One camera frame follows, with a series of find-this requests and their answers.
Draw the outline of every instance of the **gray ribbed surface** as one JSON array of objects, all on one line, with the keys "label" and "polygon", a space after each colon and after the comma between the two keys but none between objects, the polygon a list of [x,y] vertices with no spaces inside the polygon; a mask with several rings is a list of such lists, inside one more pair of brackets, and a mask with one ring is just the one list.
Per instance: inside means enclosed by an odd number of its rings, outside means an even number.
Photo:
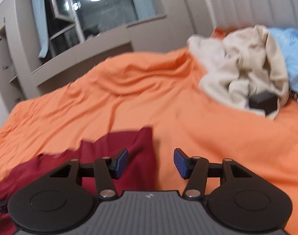
[{"label": "gray ribbed surface", "polygon": [[217,27],[298,28],[298,0],[211,0]]},{"label": "gray ribbed surface", "polygon": [[[18,231],[16,235],[28,235]],[[92,217],[63,235],[240,235],[217,224],[199,202],[186,201],[175,191],[125,192],[99,205]],[[268,235],[285,235],[275,231]]]}]

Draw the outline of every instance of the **red cloth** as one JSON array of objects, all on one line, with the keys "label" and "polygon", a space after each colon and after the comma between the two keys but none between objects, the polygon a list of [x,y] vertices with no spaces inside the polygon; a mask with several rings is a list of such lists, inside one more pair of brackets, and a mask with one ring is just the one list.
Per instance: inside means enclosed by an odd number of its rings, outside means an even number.
[{"label": "red cloth", "polygon": [[[59,155],[38,155],[16,166],[9,176],[0,182],[0,200],[9,199],[20,188],[72,158],[79,159],[81,163],[91,163],[102,156],[113,157],[123,148],[128,149],[129,164],[122,177],[113,180],[118,193],[121,194],[123,190],[154,190],[156,157],[152,146],[152,130],[142,128],[139,132],[112,132],[95,143],[82,141],[77,151],[66,150]],[[96,194],[94,178],[83,178],[82,186],[91,194]],[[9,214],[1,215],[0,235],[11,235],[15,231]]]}]

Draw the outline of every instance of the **cabinet door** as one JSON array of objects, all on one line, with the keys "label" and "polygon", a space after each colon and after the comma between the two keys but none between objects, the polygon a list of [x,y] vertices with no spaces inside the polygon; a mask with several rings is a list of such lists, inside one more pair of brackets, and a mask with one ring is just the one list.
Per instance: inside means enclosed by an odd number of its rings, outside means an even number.
[{"label": "cabinet door", "polygon": [[6,38],[0,36],[0,93],[9,112],[24,99],[18,82],[10,83],[15,76]]}]

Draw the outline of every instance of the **blue gripper pad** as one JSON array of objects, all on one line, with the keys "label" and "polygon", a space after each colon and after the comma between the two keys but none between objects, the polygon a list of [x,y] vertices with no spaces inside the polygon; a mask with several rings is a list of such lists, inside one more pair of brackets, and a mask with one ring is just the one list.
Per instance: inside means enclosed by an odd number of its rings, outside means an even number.
[{"label": "blue gripper pad", "polygon": [[116,164],[115,170],[113,171],[114,179],[119,179],[122,176],[127,164],[128,164],[128,150],[125,149],[123,153],[120,155],[120,157],[117,159],[117,164]]},{"label": "blue gripper pad", "polygon": [[188,179],[190,177],[189,171],[186,167],[186,159],[177,149],[174,150],[174,164],[183,179]]}]

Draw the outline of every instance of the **bed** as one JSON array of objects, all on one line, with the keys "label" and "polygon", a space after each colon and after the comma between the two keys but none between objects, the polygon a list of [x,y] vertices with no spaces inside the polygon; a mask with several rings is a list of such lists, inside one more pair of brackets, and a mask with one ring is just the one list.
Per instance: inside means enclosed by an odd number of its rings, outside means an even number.
[{"label": "bed", "polygon": [[[298,27],[298,0],[265,0],[269,7],[264,10],[256,9],[259,0],[256,5],[253,0],[210,1],[221,28],[258,23]],[[76,150],[81,140],[94,142],[110,131],[152,127],[156,190],[185,187],[173,164],[177,147],[211,162],[232,158],[291,197],[293,214],[286,230],[298,235],[297,102],[289,99],[274,121],[235,110],[199,89],[206,73],[187,48],[168,54],[126,53],[108,58],[74,83],[18,104],[0,129],[0,180],[38,154]],[[218,183],[209,179],[206,193]]]}]

